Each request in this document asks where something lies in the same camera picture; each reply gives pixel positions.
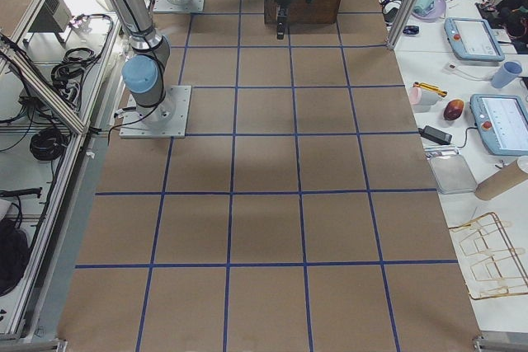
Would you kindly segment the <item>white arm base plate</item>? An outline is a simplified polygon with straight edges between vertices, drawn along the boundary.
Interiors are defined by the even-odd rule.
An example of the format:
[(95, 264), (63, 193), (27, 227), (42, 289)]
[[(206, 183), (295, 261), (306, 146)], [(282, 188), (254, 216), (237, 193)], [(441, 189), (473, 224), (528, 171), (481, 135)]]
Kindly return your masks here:
[(141, 119), (149, 110), (137, 107), (135, 99), (129, 94), (127, 106), (134, 110), (124, 114), (124, 127), (119, 135), (124, 139), (132, 138), (184, 138), (191, 103), (191, 86), (168, 86), (166, 96), (158, 108), (148, 117)]

